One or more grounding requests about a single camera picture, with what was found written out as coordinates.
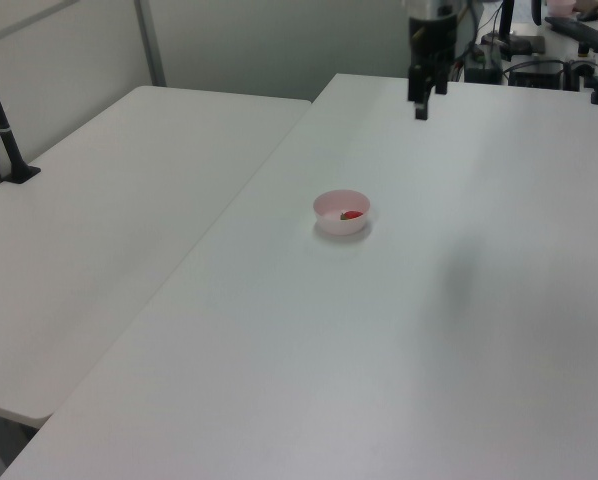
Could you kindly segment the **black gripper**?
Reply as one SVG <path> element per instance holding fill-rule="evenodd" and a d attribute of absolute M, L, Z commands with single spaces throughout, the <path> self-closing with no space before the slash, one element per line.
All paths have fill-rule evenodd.
<path fill-rule="evenodd" d="M 434 79 L 437 95 L 447 94 L 450 67 L 455 60 L 457 19 L 456 14 L 451 14 L 409 20 L 408 101 L 414 104 L 417 120 L 428 119 L 429 79 Z"/>

